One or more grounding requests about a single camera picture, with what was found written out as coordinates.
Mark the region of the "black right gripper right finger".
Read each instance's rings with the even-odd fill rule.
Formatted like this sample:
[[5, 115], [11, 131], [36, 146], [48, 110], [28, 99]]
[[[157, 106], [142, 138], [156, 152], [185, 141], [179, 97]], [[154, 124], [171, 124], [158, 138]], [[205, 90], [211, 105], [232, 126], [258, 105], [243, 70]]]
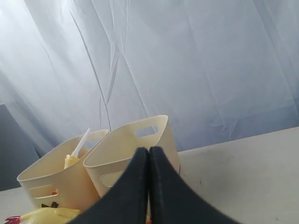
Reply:
[[149, 150], [149, 200], [153, 224], [231, 224], [233, 219], [198, 196], [161, 147]]

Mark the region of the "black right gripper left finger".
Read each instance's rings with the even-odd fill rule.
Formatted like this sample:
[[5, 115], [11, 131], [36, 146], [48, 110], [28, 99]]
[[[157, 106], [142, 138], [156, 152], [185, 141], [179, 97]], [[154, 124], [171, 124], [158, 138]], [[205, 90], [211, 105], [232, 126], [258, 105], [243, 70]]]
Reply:
[[92, 207], [76, 217], [75, 224], [144, 224], [149, 194], [149, 153], [136, 149], [114, 186]]

